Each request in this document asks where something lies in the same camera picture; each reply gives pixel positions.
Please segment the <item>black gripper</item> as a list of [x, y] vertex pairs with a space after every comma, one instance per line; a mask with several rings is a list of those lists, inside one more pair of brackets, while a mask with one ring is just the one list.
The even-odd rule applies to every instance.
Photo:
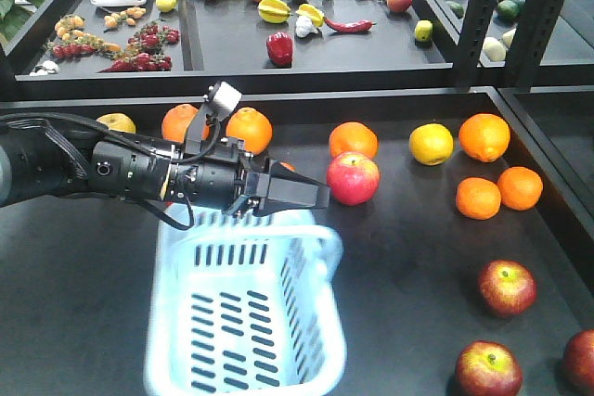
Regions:
[[279, 211], [324, 209], [330, 189], [324, 183], [268, 159], [268, 174], [252, 163], [244, 141], [225, 137], [204, 141], [197, 155], [173, 160], [166, 180], [166, 200], [240, 216], [264, 217]]

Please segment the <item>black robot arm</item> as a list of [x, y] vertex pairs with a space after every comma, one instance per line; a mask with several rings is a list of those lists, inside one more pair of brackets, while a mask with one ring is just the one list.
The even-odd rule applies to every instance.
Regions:
[[327, 185], [277, 160], [258, 161], [241, 140], [219, 136], [221, 123], [201, 116], [182, 143], [111, 130], [90, 118], [21, 112], [1, 118], [1, 204], [42, 196], [120, 198], [186, 231], [194, 207], [241, 217], [323, 209]]

